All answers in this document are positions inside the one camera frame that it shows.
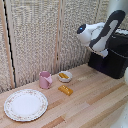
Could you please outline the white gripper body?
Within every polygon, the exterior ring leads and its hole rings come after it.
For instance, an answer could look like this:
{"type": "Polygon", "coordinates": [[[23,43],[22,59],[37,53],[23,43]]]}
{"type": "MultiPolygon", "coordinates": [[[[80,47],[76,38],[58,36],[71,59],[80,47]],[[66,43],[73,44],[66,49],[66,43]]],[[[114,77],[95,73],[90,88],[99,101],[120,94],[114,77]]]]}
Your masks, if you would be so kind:
{"type": "Polygon", "coordinates": [[[106,57],[108,55],[108,50],[105,49],[103,51],[100,51],[100,52],[98,52],[98,55],[100,55],[100,56],[102,56],[104,58],[104,57],[106,57]]]}

